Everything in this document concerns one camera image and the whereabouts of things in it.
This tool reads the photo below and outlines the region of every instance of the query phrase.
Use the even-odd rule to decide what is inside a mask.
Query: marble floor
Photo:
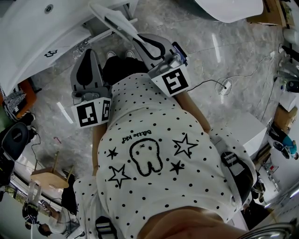
[[[215,91],[214,82],[189,92],[211,125],[226,124],[241,112],[250,112],[267,125],[281,94],[279,81],[273,85],[275,68],[282,58],[278,54],[278,45],[283,41],[280,26],[249,24],[246,20],[225,24],[201,19],[185,10],[180,0],[140,0],[135,17],[139,32],[157,34],[180,44],[189,56],[188,71],[193,86],[209,79],[252,75],[232,77],[233,87],[227,96]],[[98,53],[102,67],[109,50],[121,55],[133,48],[115,34],[91,47]],[[36,115],[34,125],[41,136],[41,144],[33,146],[36,156],[43,166],[49,167],[53,165],[54,153],[59,151],[58,168],[75,165],[77,176],[92,172],[92,132],[90,128],[77,129],[59,106],[73,118],[69,78],[80,54],[73,49],[54,66],[32,77],[35,85],[42,88],[32,108]],[[30,145],[23,155],[34,162]]]

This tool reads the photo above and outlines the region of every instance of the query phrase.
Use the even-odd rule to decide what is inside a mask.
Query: chair
[[[68,181],[74,166],[72,166],[67,178],[65,179],[60,173],[56,171],[58,153],[59,152],[55,154],[56,157],[54,167],[36,170],[36,162],[35,170],[30,176],[31,180],[36,182],[43,189],[65,189],[69,187]]]

